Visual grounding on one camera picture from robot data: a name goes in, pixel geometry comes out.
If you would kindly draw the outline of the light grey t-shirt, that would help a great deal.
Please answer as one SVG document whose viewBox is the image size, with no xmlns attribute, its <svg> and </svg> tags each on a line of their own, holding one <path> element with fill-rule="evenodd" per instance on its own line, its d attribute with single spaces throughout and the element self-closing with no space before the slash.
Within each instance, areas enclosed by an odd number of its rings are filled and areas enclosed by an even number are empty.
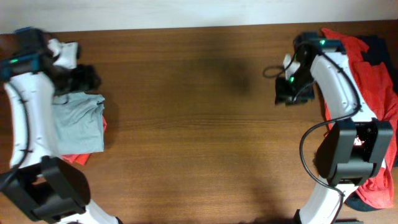
<svg viewBox="0 0 398 224">
<path fill-rule="evenodd" d="M 56 96 L 52 104 L 61 155 L 104 151 L 104 97 L 83 92 Z"/>
</svg>

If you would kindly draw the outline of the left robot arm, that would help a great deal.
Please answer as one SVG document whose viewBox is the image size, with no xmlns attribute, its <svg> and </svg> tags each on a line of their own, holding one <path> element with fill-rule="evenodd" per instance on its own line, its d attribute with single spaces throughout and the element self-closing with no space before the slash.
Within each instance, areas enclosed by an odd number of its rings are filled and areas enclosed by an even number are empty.
<svg viewBox="0 0 398 224">
<path fill-rule="evenodd" d="M 91 65 L 77 64 L 77 42 L 34 27 L 15 35 L 19 50 L 1 61 L 13 128 L 1 192 L 33 222 L 119 224 L 91 199 L 85 175 L 62 159 L 52 114 L 56 96 L 96 90 L 100 77 Z"/>
</svg>

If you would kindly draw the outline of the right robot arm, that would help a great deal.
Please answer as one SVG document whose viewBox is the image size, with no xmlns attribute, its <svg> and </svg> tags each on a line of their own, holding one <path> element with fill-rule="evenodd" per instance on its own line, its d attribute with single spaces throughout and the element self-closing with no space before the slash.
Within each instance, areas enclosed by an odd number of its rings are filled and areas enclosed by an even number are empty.
<svg viewBox="0 0 398 224">
<path fill-rule="evenodd" d="M 297 105 L 314 98 L 318 84 L 330 112 L 330 119 L 309 128 L 299 143 L 317 128 L 331 125 L 318 147 L 314 164 L 316 182 L 307 203 L 298 209 L 294 222 L 300 224 L 337 223 L 347 197 L 382 167 L 393 137 L 388 121 L 380 121 L 362 97 L 349 67 L 348 53 L 337 39 L 303 32 L 293 41 L 294 55 L 286 56 L 281 74 L 275 80 L 275 103 Z"/>
</svg>

